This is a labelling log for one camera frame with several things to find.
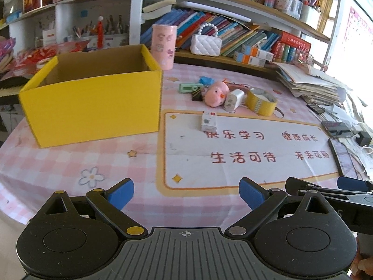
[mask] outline white handbag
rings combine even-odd
[[[211,26],[215,29],[213,36],[201,35],[204,27]],[[218,37],[218,29],[214,24],[202,24],[196,35],[192,36],[190,51],[195,55],[218,57],[220,55],[221,39]]]

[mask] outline pink canister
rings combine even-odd
[[[178,27],[154,24],[150,52],[163,70],[173,68]]]

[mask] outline open cardboard box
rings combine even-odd
[[[50,60],[19,99],[40,147],[159,130],[163,72],[144,45]]]

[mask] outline pink checkered tablecloth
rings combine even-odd
[[[227,78],[265,89],[279,100],[287,120],[319,123],[302,100],[281,83],[221,69],[175,64],[164,73],[162,109],[208,110],[203,102],[178,92],[180,83],[197,82],[200,76]],[[221,107],[214,111],[225,112]],[[40,149],[26,119],[0,148],[0,209],[26,223],[56,190],[81,196],[94,187],[108,189],[128,177],[135,194],[123,211],[143,226],[204,227],[230,224],[249,213],[239,195],[167,197],[155,184],[158,133],[124,136]],[[335,179],[323,181],[334,187]]]

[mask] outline gray ribbed plate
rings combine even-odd
[[[217,228],[155,228],[124,244],[117,258],[82,280],[285,280],[256,258],[244,241]],[[334,277],[348,280],[346,274]],[[24,280],[39,280],[33,276]]]

